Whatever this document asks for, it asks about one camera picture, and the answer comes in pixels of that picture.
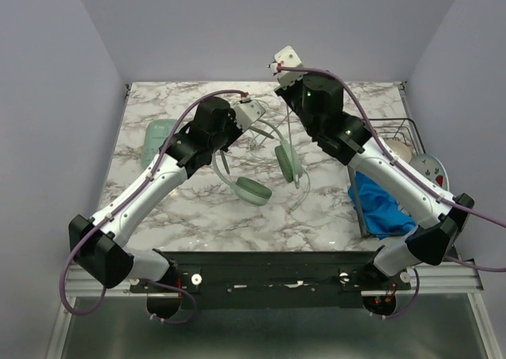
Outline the mint green rectangular tray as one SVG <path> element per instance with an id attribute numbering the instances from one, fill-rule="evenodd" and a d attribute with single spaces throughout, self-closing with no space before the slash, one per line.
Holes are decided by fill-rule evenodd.
<path id="1" fill-rule="evenodd" d="M 157 119 L 147 126 L 142 147 L 141 166 L 143 170 L 149 167 L 175 124 L 176 119 Z"/>

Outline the mint green wired headphones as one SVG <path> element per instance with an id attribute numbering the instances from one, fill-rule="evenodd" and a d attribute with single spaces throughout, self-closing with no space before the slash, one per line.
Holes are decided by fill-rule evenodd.
<path id="1" fill-rule="evenodd" d="M 262 100 L 259 100 L 259 102 L 266 109 L 267 103 Z M 287 138 L 285 138 L 285 136 L 280 132 L 278 126 L 275 126 L 272 122 L 264 119 L 263 116 L 248 130 L 254 131 L 257 135 L 262 135 L 265 138 L 272 140 L 277 139 L 279 141 L 279 143 L 274 147 L 274 156 L 279 168 L 281 169 L 281 174 L 287 183 L 292 183 L 296 189 L 299 189 L 301 178 L 306 176 L 306 188 L 296 202 L 289 207 L 290 212 L 296 210 L 307 198 L 308 193 L 311 190 L 311 180 L 307 170 L 303 168 L 300 158 L 294 148 L 290 123 L 288 123 Z M 218 150 L 218 152 L 222 161 L 223 169 L 225 170 L 225 174 L 220 170 L 217 164 L 217 154 L 214 153 L 211 165 L 218 178 L 243 201 L 254 206 L 265 206 L 272 197 L 272 190 L 260 182 L 244 176 L 239 176 L 233 180 L 230 176 L 230 170 L 224 151 Z"/>

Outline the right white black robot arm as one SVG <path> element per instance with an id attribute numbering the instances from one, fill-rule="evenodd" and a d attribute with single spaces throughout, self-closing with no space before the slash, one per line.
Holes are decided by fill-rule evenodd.
<path id="1" fill-rule="evenodd" d="M 396 155 L 364 119 L 343 110 L 343 86 L 322 74 L 277 74 L 276 94 L 326 154 L 380 185 L 410 214 L 416 228 L 380 248 L 364 281 L 382 289 L 408 266 L 438 266 L 463 230 L 474 200 L 446 191 Z"/>

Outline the aluminium extrusion frame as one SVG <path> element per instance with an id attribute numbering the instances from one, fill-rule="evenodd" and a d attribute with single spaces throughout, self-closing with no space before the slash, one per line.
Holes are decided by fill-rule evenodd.
<path id="1" fill-rule="evenodd" d="M 410 289 L 367 293 L 361 308 L 182 306 L 175 293 L 110 290 L 89 316 L 59 312 L 49 358 L 498 358 L 467 265 L 407 269 Z"/>

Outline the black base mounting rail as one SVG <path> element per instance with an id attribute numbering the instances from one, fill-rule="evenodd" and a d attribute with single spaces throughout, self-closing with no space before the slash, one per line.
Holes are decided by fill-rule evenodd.
<path id="1" fill-rule="evenodd" d="M 159 285 L 141 280 L 132 293 L 168 295 L 181 286 L 199 309 L 361 308 L 367 293 L 410 289 L 406 270 L 387 278 L 372 269 L 372 251 L 164 252 L 172 264 Z"/>

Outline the cream plain bowl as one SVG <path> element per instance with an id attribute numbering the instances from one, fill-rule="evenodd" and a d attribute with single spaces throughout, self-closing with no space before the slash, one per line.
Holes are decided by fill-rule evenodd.
<path id="1" fill-rule="evenodd" d="M 409 163 L 413 158 L 412 151 L 407 144 L 396 139 L 387 139 L 385 143 L 397 156 L 399 156 L 406 163 Z"/>

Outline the blue cloth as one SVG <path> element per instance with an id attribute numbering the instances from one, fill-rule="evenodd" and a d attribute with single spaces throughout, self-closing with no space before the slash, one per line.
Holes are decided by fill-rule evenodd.
<path id="1" fill-rule="evenodd" d="M 351 185 L 348 195 L 354 208 L 361 204 L 366 228 L 373 236 L 379 240 L 404 236 L 417 226 L 411 216 L 399 209 L 398 201 L 366 175 L 355 172 L 355 183 L 357 190 Z"/>

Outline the blue plate with red fruit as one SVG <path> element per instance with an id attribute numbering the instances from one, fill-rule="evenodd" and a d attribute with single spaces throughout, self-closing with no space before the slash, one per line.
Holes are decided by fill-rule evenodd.
<path id="1" fill-rule="evenodd" d="M 418 154 L 410 160 L 410 166 L 445 191 L 450 190 L 446 168 L 436 157 L 427 153 Z"/>

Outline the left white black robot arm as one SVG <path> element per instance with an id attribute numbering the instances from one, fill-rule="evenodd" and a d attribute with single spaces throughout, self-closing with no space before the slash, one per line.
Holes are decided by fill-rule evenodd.
<path id="1" fill-rule="evenodd" d="M 139 278 L 159 292 L 174 286 L 175 272 L 160 252 L 134 253 L 126 245 L 134 230 L 169 193 L 209 165 L 218 150 L 226 150 L 265 110 L 247 93 L 230 104 L 228 91 L 201 96 L 188 106 L 147 168 L 108 206 L 90 217 L 80 214 L 69 223 L 69 262 L 77 263 L 103 288 Z"/>

